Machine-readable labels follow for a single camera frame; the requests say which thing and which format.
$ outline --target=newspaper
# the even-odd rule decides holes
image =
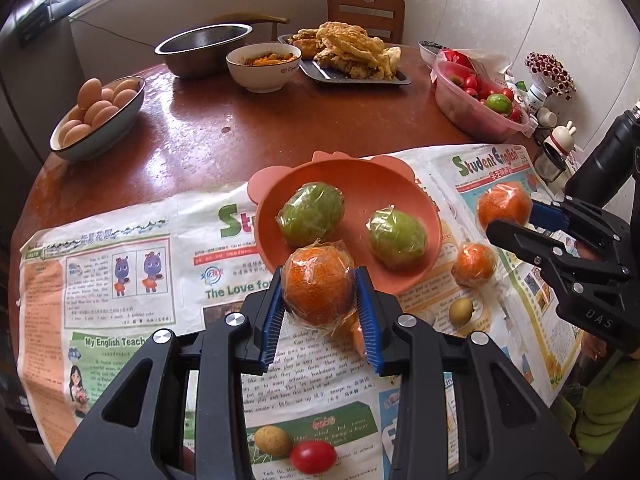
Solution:
[[[450,268],[457,246],[482,235],[475,226],[473,207],[468,207],[472,206],[469,190],[462,189],[474,181],[455,177],[448,168],[451,149],[467,160],[492,147],[417,148],[394,154],[414,169],[443,227],[436,265],[399,301],[418,317],[433,312],[441,332],[459,336],[472,330],[487,332],[550,404],[564,370],[575,360],[578,335],[564,330],[566,324],[557,318],[550,294],[545,310],[535,310],[539,294],[550,291],[547,287],[545,292],[530,267],[508,254],[501,254],[494,282],[478,290],[453,281]],[[513,150],[520,163],[510,164],[511,173],[494,174],[487,184],[509,175],[537,179],[524,149],[498,149]],[[536,189],[544,191],[540,181]],[[106,385],[156,329],[171,328],[178,335],[203,330],[239,310],[247,294],[268,288],[271,274],[254,240],[255,210],[246,184],[229,184],[41,231],[22,248],[18,372],[54,460]],[[536,292],[529,286],[529,276],[536,280]],[[457,331],[447,313],[461,296],[470,298],[475,309],[471,322]],[[548,366],[550,355],[559,367]],[[558,379],[555,383],[551,373]],[[449,468],[455,470],[453,382],[450,374],[443,380]],[[185,420],[187,446],[193,446],[196,384],[194,372]],[[256,478],[303,477],[290,461],[275,460],[255,447],[253,435],[265,424],[284,428],[296,441],[321,438],[333,444],[338,466],[326,478],[388,476],[400,378],[378,377],[348,342],[324,338],[286,317],[269,373],[243,376],[242,386]]]

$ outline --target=bowl of eggs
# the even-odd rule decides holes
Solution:
[[[71,162],[100,155],[129,133],[144,98],[143,77],[131,75],[106,86],[89,79],[78,92],[78,104],[53,130],[51,151]]]

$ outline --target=cable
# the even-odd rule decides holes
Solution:
[[[132,41],[133,43],[139,43],[140,45],[150,46],[154,50],[156,49],[155,45],[152,45],[150,43],[145,43],[144,41],[132,40],[131,38],[127,38],[126,36],[118,34],[117,32],[113,32],[112,30],[109,30],[108,28],[99,27],[98,25],[94,25],[93,23],[86,22],[85,20],[80,20],[79,18],[72,18],[70,16],[69,20],[71,20],[72,22],[84,23],[85,25],[89,25],[89,27],[97,28],[98,30],[103,30],[104,32],[108,32],[109,34],[113,34],[114,36],[122,38],[123,40]]]

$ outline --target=orange plate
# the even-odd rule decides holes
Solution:
[[[316,152],[311,162],[296,168],[264,168],[249,181],[249,196],[258,203],[255,241],[271,272],[294,251],[285,243],[276,215],[296,190],[309,182],[326,182],[342,191],[344,218],[327,241],[343,240],[356,266],[367,267],[376,290],[398,295],[419,283],[433,268],[442,246],[442,226],[431,198],[414,183],[414,173],[407,164],[385,155],[368,161],[339,152]],[[366,227],[377,209],[389,205],[419,218],[427,231],[424,258],[399,272],[388,270],[373,255]]]

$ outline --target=green clothing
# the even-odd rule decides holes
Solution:
[[[640,399],[640,361],[621,362],[597,386],[584,389],[580,415],[558,397],[551,411],[575,439],[587,468],[609,449]]]

